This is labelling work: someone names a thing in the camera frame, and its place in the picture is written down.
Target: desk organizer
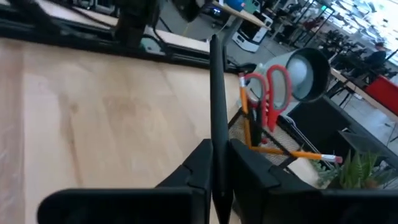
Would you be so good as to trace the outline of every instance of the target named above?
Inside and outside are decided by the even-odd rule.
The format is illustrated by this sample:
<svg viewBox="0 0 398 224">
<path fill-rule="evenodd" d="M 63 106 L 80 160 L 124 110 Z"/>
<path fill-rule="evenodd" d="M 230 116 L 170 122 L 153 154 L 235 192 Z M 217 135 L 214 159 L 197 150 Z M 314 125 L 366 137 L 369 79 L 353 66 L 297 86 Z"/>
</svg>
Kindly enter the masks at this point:
<svg viewBox="0 0 398 224">
<path fill-rule="evenodd" d="M 249 114 L 248 118 L 245 118 L 245 114 L 243 113 L 242 109 L 240 108 L 239 111 L 233 116 L 231 121 L 228 123 L 228 133 L 229 133 L 229 138 L 236 138 L 240 140 L 241 142 L 244 142 L 244 120 L 249 119 L 250 120 L 250 125 L 251 125 L 251 130 L 253 131 L 253 127 L 256 126 L 257 124 L 255 123 L 254 118 L 256 115 L 254 114 Z M 298 151 L 302 148 L 302 143 L 305 142 L 304 139 L 300 139 L 301 141 L 297 141 L 297 134 L 295 136 L 292 136 L 293 133 L 295 132 L 290 125 L 287 124 L 285 119 L 281 116 L 278 117 L 277 120 L 277 126 L 274 130 L 274 132 L 270 132 L 269 130 L 266 129 L 257 129 L 253 133 L 253 135 L 258 135 L 262 133 L 265 135 L 268 139 L 268 142 L 266 143 L 267 147 L 273 147 L 276 149 L 283 150 L 285 152 L 292 152 L 292 151 Z M 277 154 L 263 154 L 268 160 L 270 160 L 273 164 L 285 169 L 286 171 L 294 174 L 287 168 L 289 164 L 291 164 L 294 160 L 296 160 L 296 157 L 292 155 L 277 155 Z"/>
</svg>

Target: pencil eraser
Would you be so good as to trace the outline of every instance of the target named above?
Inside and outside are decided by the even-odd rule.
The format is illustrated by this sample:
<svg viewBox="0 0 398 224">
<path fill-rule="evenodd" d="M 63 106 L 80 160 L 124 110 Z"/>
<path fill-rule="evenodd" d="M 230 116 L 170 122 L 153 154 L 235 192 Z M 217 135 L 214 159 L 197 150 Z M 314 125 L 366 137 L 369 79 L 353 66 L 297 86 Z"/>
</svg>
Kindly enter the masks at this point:
<svg viewBox="0 0 398 224">
<path fill-rule="evenodd" d="M 343 163 L 343 158 L 342 158 L 341 156 L 336 156 L 335 161 L 336 161 L 337 163 Z"/>
</svg>

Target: wooden table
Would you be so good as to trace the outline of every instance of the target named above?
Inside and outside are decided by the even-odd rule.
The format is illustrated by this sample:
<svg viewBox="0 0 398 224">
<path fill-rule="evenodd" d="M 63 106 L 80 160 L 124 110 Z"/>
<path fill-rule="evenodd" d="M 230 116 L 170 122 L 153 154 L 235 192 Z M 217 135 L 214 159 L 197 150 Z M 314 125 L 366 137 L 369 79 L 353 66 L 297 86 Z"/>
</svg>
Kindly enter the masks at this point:
<svg viewBox="0 0 398 224">
<path fill-rule="evenodd" d="M 53 16 L 100 26 L 39 3 Z M 0 223 L 35 223 L 39 202 L 60 189 L 153 187 L 210 137 L 208 70 L 6 39 L 0 49 Z M 231 118 L 239 82 L 224 79 Z"/>
<path fill-rule="evenodd" d="M 347 81 L 347 78 L 344 75 L 342 75 L 339 71 L 335 70 L 334 68 L 331 69 L 331 74 L 341 82 Z M 356 86 L 353 82 L 348 82 L 346 86 L 352 89 L 358 95 L 362 96 L 370 105 L 381 110 L 385 115 L 390 117 L 393 121 L 398 122 L 398 116 L 395 113 L 390 111 L 385 106 L 381 105 L 373 97 L 369 96 L 364 90 Z"/>
</svg>

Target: floor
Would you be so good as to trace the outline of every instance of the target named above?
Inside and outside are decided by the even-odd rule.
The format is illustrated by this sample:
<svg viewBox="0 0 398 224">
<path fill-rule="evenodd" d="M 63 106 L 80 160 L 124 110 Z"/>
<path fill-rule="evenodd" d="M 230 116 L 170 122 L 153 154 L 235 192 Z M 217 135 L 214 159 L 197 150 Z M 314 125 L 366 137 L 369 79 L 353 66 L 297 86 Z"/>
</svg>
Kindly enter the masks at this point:
<svg viewBox="0 0 398 224">
<path fill-rule="evenodd" d="M 212 34 L 219 31 L 219 27 L 215 29 L 211 27 L 211 20 L 207 17 L 198 17 L 187 26 L 187 23 L 178 15 L 171 3 L 165 5 L 161 17 L 172 32 L 180 35 L 184 34 L 194 39 L 209 39 Z M 158 29 L 165 30 L 165 27 L 159 23 Z M 222 37 L 224 32 L 221 31 L 219 35 Z M 276 55 L 281 55 L 286 52 L 288 52 L 288 50 L 285 47 L 274 41 L 270 41 L 268 38 L 262 41 L 260 49 L 254 54 L 240 49 L 233 41 L 230 41 L 227 46 L 228 56 L 230 58 L 232 57 L 238 63 L 265 62 Z M 332 100 L 339 104 L 345 95 L 346 93 L 342 92 L 333 97 Z M 297 103 L 289 105 L 285 113 L 294 108 L 295 105 L 297 105 Z M 348 102 L 343 105 L 343 108 L 370 133 L 387 145 L 389 149 L 398 154 L 398 140 L 388 143 L 389 139 L 398 136 L 398 128 L 394 128 L 396 125 L 395 122 L 366 101 L 359 100 L 355 97 L 349 98 Z"/>
</svg>

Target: pencil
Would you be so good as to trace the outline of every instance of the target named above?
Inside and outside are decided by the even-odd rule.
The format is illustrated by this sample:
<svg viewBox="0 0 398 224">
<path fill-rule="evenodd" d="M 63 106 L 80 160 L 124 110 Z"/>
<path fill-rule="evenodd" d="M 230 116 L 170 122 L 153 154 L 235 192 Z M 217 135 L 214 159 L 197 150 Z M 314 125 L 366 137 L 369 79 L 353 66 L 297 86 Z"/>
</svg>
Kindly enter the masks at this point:
<svg viewBox="0 0 398 224">
<path fill-rule="evenodd" d="M 246 84 L 244 79 L 244 74 L 239 74 L 239 90 L 241 92 L 242 110 L 244 114 L 249 114 L 248 99 L 246 97 Z M 244 118 L 244 141 L 246 145 L 251 147 L 251 136 L 250 136 L 250 123 L 247 118 Z"/>
<path fill-rule="evenodd" d="M 282 150 L 269 148 L 269 147 L 253 146 L 253 147 L 250 147 L 250 149 L 257 151 L 257 152 L 265 152 L 265 153 L 278 154 L 278 155 L 284 154 L 284 152 Z M 307 159 L 316 159 L 316 160 L 337 162 L 337 163 L 343 162 L 343 158 L 341 156 L 317 154 L 317 153 L 312 153 L 312 152 L 298 152 L 298 151 L 293 151 L 290 153 L 295 157 L 303 157 L 303 158 L 307 158 Z"/>
</svg>

